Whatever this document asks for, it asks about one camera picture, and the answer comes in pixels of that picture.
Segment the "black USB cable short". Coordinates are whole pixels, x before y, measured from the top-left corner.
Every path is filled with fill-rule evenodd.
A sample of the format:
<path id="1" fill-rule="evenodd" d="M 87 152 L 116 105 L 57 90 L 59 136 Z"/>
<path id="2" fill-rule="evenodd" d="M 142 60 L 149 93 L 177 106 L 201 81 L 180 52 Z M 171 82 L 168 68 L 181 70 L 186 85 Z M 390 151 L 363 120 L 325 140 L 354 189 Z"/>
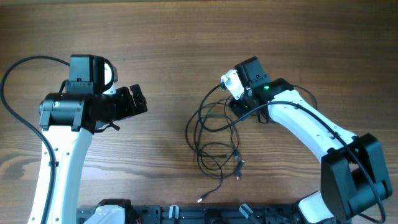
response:
<path id="1" fill-rule="evenodd" d="M 212 155 L 209 152 L 206 152 L 205 149 L 208 146 L 228 146 L 228 145 L 221 142 L 210 142 L 206 143 L 201 147 L 197 147 L 194 149 L 197 157 L 198 168 L 201 171 L 201 173 L 204 174 L 206 177 L 218 181 L 218 185 L 215 188 L 201 195 L 198 198 L 197 203 L 202 203 L 208 196 L 210 196 L 218 189 L 220 189 L 221 186 L 223 185 L 224 179 L 226 177 L 235 175 L 235 173 L 237 173 L 237 171 L 239 170 L 238 165 L 236 165 L 236 167 L 229 174 L 225 174 L 223 170 L 224 166 L 232 158 L 237 160 L 237 162 L 240 162 L 239 151 L 236 149 L 236 147 L 233 144 L 231 144 L 231 152 L 227 154 L 218 154 L 218 155 Z"/>

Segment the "black USB cable long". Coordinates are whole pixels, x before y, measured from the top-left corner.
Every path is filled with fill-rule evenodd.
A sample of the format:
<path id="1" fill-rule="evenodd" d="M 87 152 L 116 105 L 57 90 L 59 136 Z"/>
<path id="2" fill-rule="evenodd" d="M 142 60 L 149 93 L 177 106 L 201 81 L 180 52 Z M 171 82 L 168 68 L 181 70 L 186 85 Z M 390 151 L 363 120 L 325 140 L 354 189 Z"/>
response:
<path id="1" fill-rule="evenodd" d="M 194 152 L 200 172 L 211 179 L 224 181 L 235 176 L 241 177 L 244 161 L 240 156 L 240 136 L 233 120 L 226 113 L 227 104 L 232 97 L 204 104 L 191 115 L 185 127 L 185 140 Z M 207 132 L 205 124 L 213 119 L 226 122 L 229 137 L 226 141 L 205 141 L 202 135 Z"/>

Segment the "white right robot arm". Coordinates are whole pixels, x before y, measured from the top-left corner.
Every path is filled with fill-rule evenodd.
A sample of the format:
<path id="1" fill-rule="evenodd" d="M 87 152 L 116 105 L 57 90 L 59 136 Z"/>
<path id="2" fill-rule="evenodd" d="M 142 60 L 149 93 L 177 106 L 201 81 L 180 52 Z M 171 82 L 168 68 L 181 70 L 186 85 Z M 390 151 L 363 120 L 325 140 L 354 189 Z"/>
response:
<path id="1" fill-rule="evenodd" d="M 257 57 L 234 66 L 221 77 L 230 91 L 230 107 L 241 119 L 251 113 L 287 128 L 321 164 L 320 190 L 298 201 L 301 221 L 339 222 L 364 216 L 364 211 L 392 195 L 381 143 L 372 135 L 357 136 L 308 104 L 295 87 L 271 80 Z"/>

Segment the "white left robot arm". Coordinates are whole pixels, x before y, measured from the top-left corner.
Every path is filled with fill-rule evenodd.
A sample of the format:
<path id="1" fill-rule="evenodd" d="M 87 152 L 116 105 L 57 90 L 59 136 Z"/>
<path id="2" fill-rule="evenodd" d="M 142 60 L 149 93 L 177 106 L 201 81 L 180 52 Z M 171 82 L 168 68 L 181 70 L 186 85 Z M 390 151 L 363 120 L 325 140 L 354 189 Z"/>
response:
<path id="1" fill-rule="evenodd" d="M 140 86 L 115 88 L 117 80 L 108 59 L 72 55 L 65 91 L 49 93 L 40 103 L 44 141 L 29 223 L 73 223 L 93 135 L 147 111 Z"/>

